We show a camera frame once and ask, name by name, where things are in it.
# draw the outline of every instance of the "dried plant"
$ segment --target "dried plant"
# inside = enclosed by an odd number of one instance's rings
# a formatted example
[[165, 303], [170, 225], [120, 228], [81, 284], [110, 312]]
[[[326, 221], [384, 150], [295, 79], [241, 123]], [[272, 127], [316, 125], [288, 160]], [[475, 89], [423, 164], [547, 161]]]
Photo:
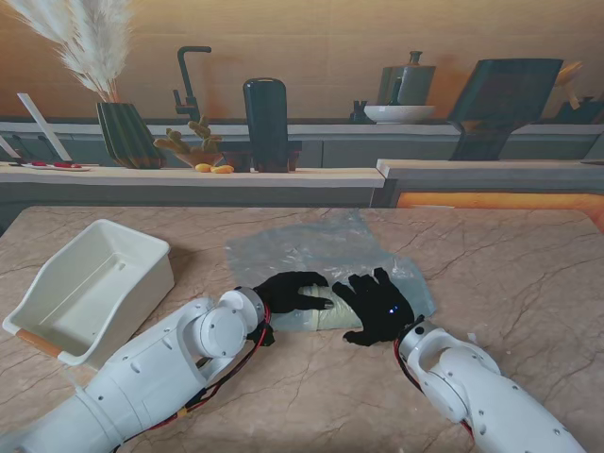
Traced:
[[130, 0], [7, 0], [37, 33], [55, 42], [63, 63], [105, 102], [119, 102]]

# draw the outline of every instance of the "backsplash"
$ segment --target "backsplash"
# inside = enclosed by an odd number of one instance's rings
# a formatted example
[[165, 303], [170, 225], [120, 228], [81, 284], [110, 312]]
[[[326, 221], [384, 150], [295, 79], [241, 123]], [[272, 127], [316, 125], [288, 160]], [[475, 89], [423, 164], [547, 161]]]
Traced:
[[[134, 2], [132, 51], [118, 79], [122, 97], [145, 118], [178, 117], [182, 90], [176, 51], [208, 45], [187, 62], [200, 108], [213, 118], [244, 117], [243, 82], [272, 76], [287, 86], [295, 117], [344, 118], [352, 101], [376, 101], [381, 69], [423, 50], [437, 66], [428, 104], [448, 114], [479, 59], [583, 61], [579, 96], [604, 91], [600, 0], [144, 0]], [[0, 4], [0, 115], [26, 115], [15, 93], [29, 92], [49, 117], [93, 117], [82, 88], [35, 35]], [[555, 89], [545, 111], [558, 110]]]

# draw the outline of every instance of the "plastic bag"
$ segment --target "plastic bag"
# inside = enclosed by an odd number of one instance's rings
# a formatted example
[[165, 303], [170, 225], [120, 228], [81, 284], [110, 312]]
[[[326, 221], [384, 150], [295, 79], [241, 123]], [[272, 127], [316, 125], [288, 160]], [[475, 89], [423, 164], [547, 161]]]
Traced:
[[[383, 250], [357, 210], [229, 241], [226, 255], [237, 284], [251, 288], [279, 272], [316, 271], [333, 285], [336, 281], [347, 284], [353, 274], [372, 274], [375, 268], [383, 267], [409, 300], [415, 316], [429, 316], [435, 310], [419, 269], [410, 259]], [[327, 297], [334, 301], [334, 308], [275, 314], [271, 322], [275, 330], [361, 326], [354, 312], [329, 288], [304, 288], [301, 293]]]

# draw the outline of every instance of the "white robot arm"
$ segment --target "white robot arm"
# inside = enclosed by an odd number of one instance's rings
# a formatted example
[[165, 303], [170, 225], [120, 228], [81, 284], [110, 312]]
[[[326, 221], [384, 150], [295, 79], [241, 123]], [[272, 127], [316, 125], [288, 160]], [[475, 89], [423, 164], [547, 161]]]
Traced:
[[482, 451], [585, 452], [551, 413], [501, 375], [485, 351], [418, 321], [395, 342], [397, 359], [406, 375], [407, 367], [413, 371], [418, 379], [413, 382], [443, 416], [471, 427]]
[[[264, 304], [250, 289], [225, 293], [216, 307], [211, 299], [196, 299], [125, 344], [85, 389], [0, 451], [108, 453], [174, 417], [233, 361], [264, 319]], [[198, 368], [201, 358], [210, 360]]]

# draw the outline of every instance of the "faucet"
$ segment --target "faucet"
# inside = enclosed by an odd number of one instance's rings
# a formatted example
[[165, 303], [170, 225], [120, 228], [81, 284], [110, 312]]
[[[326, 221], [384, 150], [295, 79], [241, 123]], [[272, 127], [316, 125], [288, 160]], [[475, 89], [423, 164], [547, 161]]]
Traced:
[[198, 122], [201, 119], [199, 113], [199, 107], [197, 105], [197, 98], [193, 96], [193, 88], [191, 87], [191, 81], [189, 79], [189, 71], [187, 71], [187, 63], [185, 62], [185, 54], [187, 52], [211, 52], [211, 47], [205, 45], [185, 45], [178, 49], [178, 64], [180, 65], [180, 72], [182, 73], [182, 79], [185, 82], [185, 92], [187, 97], [185, 98], [186, 104], [180, 102], [180, 93], [178, 90], [173, 90], [174, 98], [176, 100], [176, 113], [182, 115], [187, 114], [191, 121]]

